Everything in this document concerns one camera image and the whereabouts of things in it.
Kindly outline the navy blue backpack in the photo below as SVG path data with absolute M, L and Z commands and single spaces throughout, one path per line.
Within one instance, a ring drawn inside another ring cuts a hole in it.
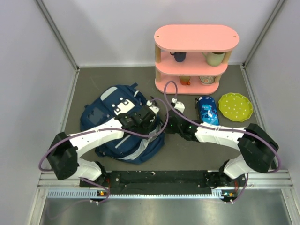
M 136 89 L 138 84 L 115 85 L 104 91 L 93 103 L 85 106 L 80 117 L 80 131 L 99 126 L 120 113 L 134 113 L 147 103 L 145 96 Z M 155 156 L 165 144 L 165 134 L 149 139 L 125 134 L 121 139 L 95 148 L 100 157 L 111 157 L 131 164 L 142 164 Z

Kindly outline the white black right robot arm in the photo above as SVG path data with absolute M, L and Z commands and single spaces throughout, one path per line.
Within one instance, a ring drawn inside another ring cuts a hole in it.
M 165 129 L 168 134 L 179 134 L 187 141 L 223 145 L 240 152 L 220 168 L 219 181 L 231 185 L 237 177 L 250 171 L 268 173 L 278 151 L 277 143 L 257 124 L 230 128 L 212 125 L 201 120 L 186 120 L 179 110 L 170 110 Z

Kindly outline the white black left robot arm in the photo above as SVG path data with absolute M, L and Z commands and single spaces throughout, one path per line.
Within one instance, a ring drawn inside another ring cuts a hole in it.
M 100 163 L 81 158 L 86 152 L 107 142 L 123 138 L 125 130 L 131 134 L 148 135 L 154 126 L 159 108 L 143 106 L 137 112 L 121 113 L 107 122 L 78 134 L 56 135 L 47 160 L 58 180 L 79 177 L 90 180 L 96 186 L 106 182 L 106 174 Z

